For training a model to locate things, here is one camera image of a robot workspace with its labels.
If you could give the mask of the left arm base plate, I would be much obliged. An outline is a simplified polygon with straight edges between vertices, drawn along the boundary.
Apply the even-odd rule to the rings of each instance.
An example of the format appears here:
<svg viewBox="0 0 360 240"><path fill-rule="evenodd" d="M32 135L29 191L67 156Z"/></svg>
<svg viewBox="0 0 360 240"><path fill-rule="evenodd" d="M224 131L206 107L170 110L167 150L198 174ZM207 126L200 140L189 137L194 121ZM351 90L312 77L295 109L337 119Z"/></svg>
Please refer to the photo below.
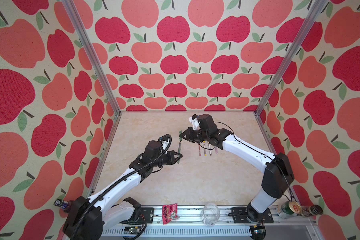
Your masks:
<svg viewBox="0 0 360 240"><path fill-rule="evenodd" d="M152 224L154 218L154 208L140 208L133 213L130 219L122 221L126 225Z"/></svg>

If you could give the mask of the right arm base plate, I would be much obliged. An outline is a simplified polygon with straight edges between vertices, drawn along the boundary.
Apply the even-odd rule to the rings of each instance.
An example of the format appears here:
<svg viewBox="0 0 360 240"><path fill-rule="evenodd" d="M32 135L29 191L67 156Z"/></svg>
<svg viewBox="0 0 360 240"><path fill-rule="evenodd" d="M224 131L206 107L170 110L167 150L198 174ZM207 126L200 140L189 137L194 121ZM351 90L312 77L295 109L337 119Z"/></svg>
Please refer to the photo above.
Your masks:
<svg viewBox="0 0 360 240"><path fill-rule="evenodd" d="M274 219L269 208L262 214L259 214L255 210L246 207L243 208L231 208L231 212L228 213L229 217L232 217L235 224L272 224Z"/></svg>

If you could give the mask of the green marker pen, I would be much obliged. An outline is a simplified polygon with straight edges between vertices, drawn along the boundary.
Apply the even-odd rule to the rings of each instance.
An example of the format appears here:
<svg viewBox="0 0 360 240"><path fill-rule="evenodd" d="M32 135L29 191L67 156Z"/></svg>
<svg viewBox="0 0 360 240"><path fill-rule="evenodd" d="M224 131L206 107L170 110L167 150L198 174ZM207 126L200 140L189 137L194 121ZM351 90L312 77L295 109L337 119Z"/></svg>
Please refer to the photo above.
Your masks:
<svg viewBox="0 0 360 240"><path fill-rule="evenodd" d="M178 153L181 153L181 142L179 141Z"/></svg>

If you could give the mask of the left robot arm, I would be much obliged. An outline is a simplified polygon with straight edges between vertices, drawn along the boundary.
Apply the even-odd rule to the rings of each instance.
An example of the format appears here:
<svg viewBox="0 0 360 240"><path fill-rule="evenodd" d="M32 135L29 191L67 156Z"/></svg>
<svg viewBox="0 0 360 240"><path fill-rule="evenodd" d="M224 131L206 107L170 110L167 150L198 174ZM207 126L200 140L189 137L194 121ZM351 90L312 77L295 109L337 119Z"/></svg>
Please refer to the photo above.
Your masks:
<svg viewBox="0 0 360 240"><path fill-rule="evenodd" d="M120 204L117 202L152 174L155 167L161 168L179 162L183 155L170 151L171 143L169 135L158 141L149 141L145 151L106 188L88 198L78 197L69 201L63 233L71 240L98 240L104 231L121 222L137 221L140 216L140 203L133 198L126 198Z"/></svg>

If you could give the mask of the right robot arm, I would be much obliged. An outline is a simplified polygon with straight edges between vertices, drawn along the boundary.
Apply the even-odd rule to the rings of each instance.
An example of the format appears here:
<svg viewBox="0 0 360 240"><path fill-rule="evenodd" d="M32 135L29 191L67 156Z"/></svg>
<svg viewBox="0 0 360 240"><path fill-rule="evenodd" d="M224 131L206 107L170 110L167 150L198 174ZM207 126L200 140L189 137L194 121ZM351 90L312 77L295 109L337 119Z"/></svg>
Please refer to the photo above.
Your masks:
<svg viewBox="0 0 360 240"><path fill-rule="evenodd" d="M208 142L244 159L264 174L261 188L247 205L245 213L251 223L260 222L265 211L283 196L295 180L287 155L261 150L241 140L232 129L219 129L209 114L193 115L189 121L192 126L180 133L180 138L190 143Z"/></svg>

